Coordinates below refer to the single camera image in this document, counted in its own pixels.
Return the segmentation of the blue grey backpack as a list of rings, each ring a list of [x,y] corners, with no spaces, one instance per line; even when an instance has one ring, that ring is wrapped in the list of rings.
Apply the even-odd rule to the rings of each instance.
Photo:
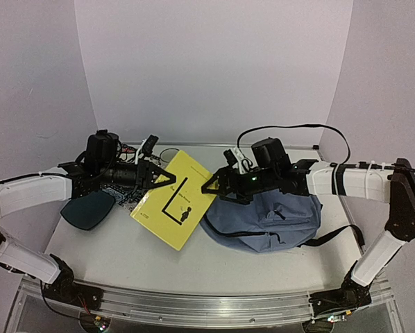
[[[356,225],[344,225],[321,237],[323,204],[317,196],[282,194],[277,190],[256,194],[240,205],[216,198],[200,225],[218,244],[250,253],[274,253],[294,248],[319,247],[352,228],[357,244],[365,245]]]

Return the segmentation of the yellow book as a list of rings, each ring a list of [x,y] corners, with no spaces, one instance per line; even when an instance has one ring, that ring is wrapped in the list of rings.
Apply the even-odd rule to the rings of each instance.
[[[201,191],[212,174],[184,151],[176,153],[165,171],[175,175],[175,183],[147,191],[130,217],[181,250],[216,198]]]

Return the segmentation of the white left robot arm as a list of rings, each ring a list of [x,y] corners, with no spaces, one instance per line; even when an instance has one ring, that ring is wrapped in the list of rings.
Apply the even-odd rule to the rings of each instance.
[[[85,150],[72,162],[46,171],[0,180],[0,221],[21,217],[43,205],[65,203],[98,193],[104,185],[127,189],[159,189],[176,182],[176,176],[150,160],[158,137],[149,135],[135,149],[131,162],[120,156],[117,134],[98,130],[87,139]],[[40,282],[42,295],[67,305],[97,310],[103,290],[78,282],[73,268],[54,254],[40,252],[13,236],[0,224],[0,267]]]

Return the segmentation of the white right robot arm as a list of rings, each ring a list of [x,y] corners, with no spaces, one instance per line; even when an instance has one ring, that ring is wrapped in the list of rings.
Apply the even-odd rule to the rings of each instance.
[[[320,234],[354,223],[371,246],[384,228],[389,208],[362,198],[322,196],[324,205]],[[251,295],[316,291],[337,288],[357,259],[352,232],[342,234],[319,248],[282,253],[252,254],[206,241],[201,253],[198,291],[208,295]],[[415,317],[415,240],[404,245],[385,271],[401,314]]]

